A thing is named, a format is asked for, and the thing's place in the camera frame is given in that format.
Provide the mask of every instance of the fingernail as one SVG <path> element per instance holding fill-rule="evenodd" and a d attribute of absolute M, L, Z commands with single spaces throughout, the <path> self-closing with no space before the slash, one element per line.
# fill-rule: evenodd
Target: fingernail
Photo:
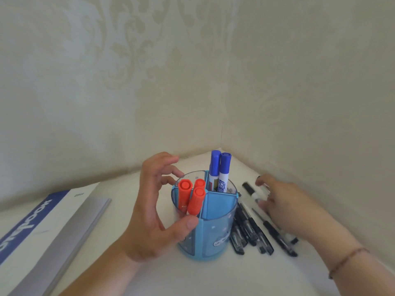
<path fill-rule="evenodd" d="M 196 227 L 196 219 L 195 218 L 191 218 L 191 219 L 189 219 L 188 220 L 188 222 L 186 223 L 186 227 L 189 229 L 189 230 L 193 230 L 195 227 Z"/>

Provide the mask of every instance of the wall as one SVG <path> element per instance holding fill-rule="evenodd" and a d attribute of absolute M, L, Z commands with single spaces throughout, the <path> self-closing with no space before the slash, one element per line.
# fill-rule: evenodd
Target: wall
<path fill-rule="evenodd" d="M 231 0 L 0 0 L 0 204 L 220 146 Z"/>
<path fill-rule="evenodd" d="M 239 0 L 222 148 L 395 266 L 395 0 Z"/>

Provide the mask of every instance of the notebook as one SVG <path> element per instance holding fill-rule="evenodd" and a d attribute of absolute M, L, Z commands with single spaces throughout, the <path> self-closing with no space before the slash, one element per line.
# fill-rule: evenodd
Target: notebook
<path fill-rule="evenodd" d="M 89 197 L 96 186 L 50 194 L 0 239 L 0 295 L 53 291 L 111 202 Z M 0 227 L 18 214 L 19 208 L 0 213 Z"/>

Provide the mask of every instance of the pen holder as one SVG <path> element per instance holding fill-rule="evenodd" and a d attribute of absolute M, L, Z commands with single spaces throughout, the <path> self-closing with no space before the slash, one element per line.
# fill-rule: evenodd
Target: pen holder
<path fill-rule="evenodd" d="M 228 246 L 233 217 L 237 207 L 238 193 L 235 185 L 228 180 L 227 193 L 208 191 L 208 175 L 206 170 L 193 171 L 178 179 L 171 190 L 171 200 L 175 207 L 176 220 L 186 214 L 178 209 L 178 183 L 189 179 L 192 183 L 201 178 L 206 181 L 206 197 L 200 213 L 199 223 L 194 230 L 179 243 L 183 254 L 195 260 L 214 260 Z"/>

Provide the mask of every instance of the left hand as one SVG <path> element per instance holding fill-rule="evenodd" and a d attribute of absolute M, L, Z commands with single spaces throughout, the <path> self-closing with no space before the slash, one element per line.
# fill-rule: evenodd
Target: left hand
<path fill-rule="evenodd" d="M 162 185 L 175 184 L 184 175 L 171 165 L 178 156 L 162 152 L 146 159 L 140 173 L 140 189 L 130 223 L 119 239 L 122 248 L 134 262 L 145 262 L 166 253 L 172 246 L 185 239 L 197 226 L 196 216 L 185 216 L 168 229 L 163 226 L 156 211 L 156 202 Z"/>

